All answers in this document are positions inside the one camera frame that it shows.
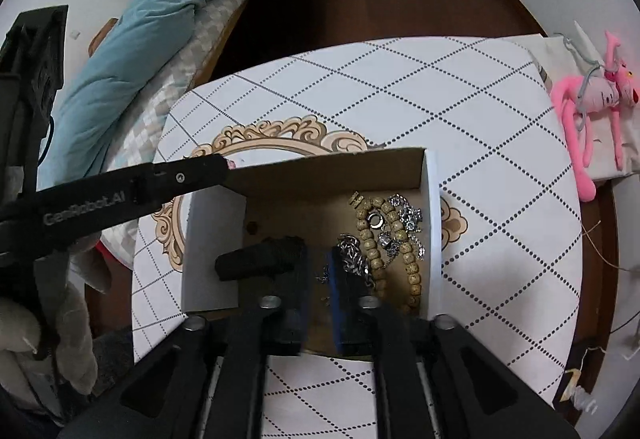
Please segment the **brown wooden headboard piece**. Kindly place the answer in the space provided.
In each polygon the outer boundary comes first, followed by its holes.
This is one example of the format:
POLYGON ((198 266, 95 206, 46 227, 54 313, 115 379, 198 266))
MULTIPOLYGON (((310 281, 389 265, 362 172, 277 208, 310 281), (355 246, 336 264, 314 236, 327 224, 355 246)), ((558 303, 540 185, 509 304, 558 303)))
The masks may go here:
POLYGON ((118 18, 108 19, 107 22, 104 23, 101 29, 93 36, 89 46, 88 46, 88 56, 92 57, 96 50, 99 48, 101 43, 104 41, 104 38, 110 34, 111 30, 117 24, 118 18))

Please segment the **white cardboard box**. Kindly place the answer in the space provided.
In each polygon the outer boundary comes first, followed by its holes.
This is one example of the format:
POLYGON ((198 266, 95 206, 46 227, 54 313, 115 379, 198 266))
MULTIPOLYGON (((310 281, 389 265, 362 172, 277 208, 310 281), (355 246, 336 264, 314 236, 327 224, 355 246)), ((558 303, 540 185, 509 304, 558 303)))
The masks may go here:
POLYGON ((267 291, 266 261, 235 261, 231 280, 215 270, 218 256, 262 242, 266 237, 300 237, 316 275, 342 234, 357 234, 358 199, 405 196, 423 220, 418 240, 422 291, 418 314, 431 320, 442 310, 440 294, 439 192, 435 155, 423 148, 332 153, 298 158, 271 153, 254 165, 243 152, 232 160, 227 181, 182 198, 181 309, 224 315, 253 303, 267 291))

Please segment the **teal duvet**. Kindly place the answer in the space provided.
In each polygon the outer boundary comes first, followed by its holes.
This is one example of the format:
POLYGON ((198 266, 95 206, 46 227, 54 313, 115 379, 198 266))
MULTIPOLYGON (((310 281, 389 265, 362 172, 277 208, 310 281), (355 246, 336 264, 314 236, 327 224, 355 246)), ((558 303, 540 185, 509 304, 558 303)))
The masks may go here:
POLYGON ((40 190, 99 173, 116 125, 136 95, 190 40, 212 0, 132 0, 74 80, 54 115, 40 190))

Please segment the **white patterned tablecloth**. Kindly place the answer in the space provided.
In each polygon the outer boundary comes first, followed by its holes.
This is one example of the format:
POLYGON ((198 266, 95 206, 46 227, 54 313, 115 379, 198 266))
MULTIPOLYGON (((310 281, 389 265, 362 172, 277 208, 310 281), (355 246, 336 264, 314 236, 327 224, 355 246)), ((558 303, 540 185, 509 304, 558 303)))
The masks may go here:
POLYGON ((442 307, 551 401, 577 319, 582 230, 562 128, 521 45, 389 38, 254 66, 181 97, 153 159, 221 149, 248 166, 411 146, 435 154, 442 307))

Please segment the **checkered bed sheet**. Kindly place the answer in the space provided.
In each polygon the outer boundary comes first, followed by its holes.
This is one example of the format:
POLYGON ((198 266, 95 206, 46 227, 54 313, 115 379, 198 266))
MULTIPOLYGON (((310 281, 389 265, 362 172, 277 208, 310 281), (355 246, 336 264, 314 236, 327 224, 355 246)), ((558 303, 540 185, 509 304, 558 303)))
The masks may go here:
POLYGON ((120 118, 102 170, 151 162, 170 109, 206 83, 238 22, 246 0, 213 0, 195 15, 190 40, 158 71, 120 118))

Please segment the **pink panther plush toy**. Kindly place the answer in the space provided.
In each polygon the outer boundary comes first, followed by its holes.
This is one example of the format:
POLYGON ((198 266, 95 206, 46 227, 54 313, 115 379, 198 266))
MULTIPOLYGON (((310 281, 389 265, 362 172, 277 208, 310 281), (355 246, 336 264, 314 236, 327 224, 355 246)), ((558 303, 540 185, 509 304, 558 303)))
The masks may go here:
POLYGON ((572 163, 578 198, 590 202, 597 186, 587 168, 593 155, 593 115, 610 121, 616 168, 624 168, 622 114, 639 111, 639 77, 620 56, 620 38, 605 33, 606 48, 601 62, 582 58, 590 64, 586 75, 568 75, 556 82, 550 100, 564 130, 572 163))

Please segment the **white cloth bag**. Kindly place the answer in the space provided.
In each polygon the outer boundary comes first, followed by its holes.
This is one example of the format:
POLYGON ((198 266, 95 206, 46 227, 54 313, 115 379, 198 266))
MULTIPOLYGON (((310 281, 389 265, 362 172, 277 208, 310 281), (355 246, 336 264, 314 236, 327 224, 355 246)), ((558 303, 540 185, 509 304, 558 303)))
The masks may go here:
POLYGON ((578 186, 639 173, 639 66, 617 34, 597 50, 586 31, 573 37, 521 35, 510 41, 533 57, 561 125, 578 186))

